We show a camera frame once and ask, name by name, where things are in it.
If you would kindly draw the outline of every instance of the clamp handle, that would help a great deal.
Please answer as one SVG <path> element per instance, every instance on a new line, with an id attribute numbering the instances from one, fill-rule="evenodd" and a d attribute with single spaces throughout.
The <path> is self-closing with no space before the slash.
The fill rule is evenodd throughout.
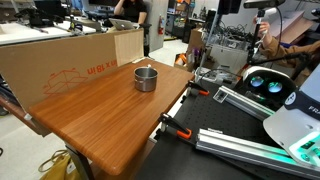
<path id="1" fill-rule="evenodd" d="M 189 80 L 188 83 L 186 84 L 186 87 L 187 88 L 194 88 L 194 89 L 197 89 L 199 90 L 199 93 L 204 95 L 204 96 L 207 96 L 209 95 L 209 91 L 204 89 L 202 86 L 200 86 L 199 84 Z"/>
<path id="2" fill-rule="evenodd" d="M 176 119 L 171 117 L 170 115 L 166 113 L 161 113 L 158 121 L 177 129 L 177 135 L 184 138 L 184 139 L 190 139 L 192 131 L 188 128 L 185 128 L 180 122 L 178 122 Z"/>

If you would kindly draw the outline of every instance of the floor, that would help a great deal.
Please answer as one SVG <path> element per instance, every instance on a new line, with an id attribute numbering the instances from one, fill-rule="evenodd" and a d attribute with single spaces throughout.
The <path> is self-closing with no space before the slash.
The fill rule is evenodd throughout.
<path id="1" fill-rule="evenodd" d="M 165 41 L 163 48 L 149 55 L 156 61 L 173 66 L 175 55 L 184 53 L 188 44 L 181 40 Z M 170 115 L 179 109 L 175 104 Z M 56 135 L 42 137 L 21 123 L 15 116 L 0 117 L 0 179 L 6 180 L 36 180 L 43 175 L 38 167 L 59 149 L 65 149 L 63 141 Z"/>

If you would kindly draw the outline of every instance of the wooden table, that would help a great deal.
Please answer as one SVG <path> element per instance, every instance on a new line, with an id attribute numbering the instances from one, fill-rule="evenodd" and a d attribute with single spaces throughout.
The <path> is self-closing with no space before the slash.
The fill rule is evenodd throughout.
<path id="1" fill-rule="evenodd" d="M 134 87 L 134 69 L 150 64 L 158 71 L 157 87 Z M 111 175 L 121 173 L 185 90 L 192 73 L 145 59 L 102 78 L 50 97 L 30 114 Z"/>

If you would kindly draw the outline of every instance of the person's arm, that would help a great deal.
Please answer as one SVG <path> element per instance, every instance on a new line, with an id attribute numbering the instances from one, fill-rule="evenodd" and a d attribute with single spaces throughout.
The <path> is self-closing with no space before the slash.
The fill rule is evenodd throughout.
<path id="1" fill-rule="evenodd" d="M 147 13 L 146 12 L 140 12 L 139 13 L 138 24 L 143 24 L 144 21 L 146 20 L 146 17 L 147 17 Z"/>
<path id="2" fill-rule="evenodd" d="M 118 4 L 116 5 L 116 7 L 114 8 L 114 15 L 121 15 L 122 12 L 123 12 L 123 8 L 122 8 L 122 5 L 123 5 L 123 2 L 125 0 L 119 0 Z"/>
<path id="3" fill-rule="evenodd" d="M 260 48 L 260 52 L 265 55 L 268 59 L 283 57 L 290 53 L 295 52 L 308 52 L 313 53 L 318 47 L 320 47 L 320 41 L 315 42 L 311 45 L 307 46 L 290 46 L 289 48 L 285 48 L 283 46 L 279 46 L 279 41 L 276 40 L 269 33 L 270 24 L 268 22 L 261 22 L 259 29 L 259 37 L 264 37 L 262 40 L 262 48 Z M 299 61 L 295 59 L 283 60 L 275 62 L 278 65 L 285 67 L 296 67 Z"/>

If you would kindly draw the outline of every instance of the white robot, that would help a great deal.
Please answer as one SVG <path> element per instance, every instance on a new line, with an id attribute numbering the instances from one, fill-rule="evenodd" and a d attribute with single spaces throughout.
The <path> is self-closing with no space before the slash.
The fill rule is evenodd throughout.
<path id="1" fill-rule="evenodd" d="M 263 126 L 296 162 L 320 171 L 320 65 Z"/>

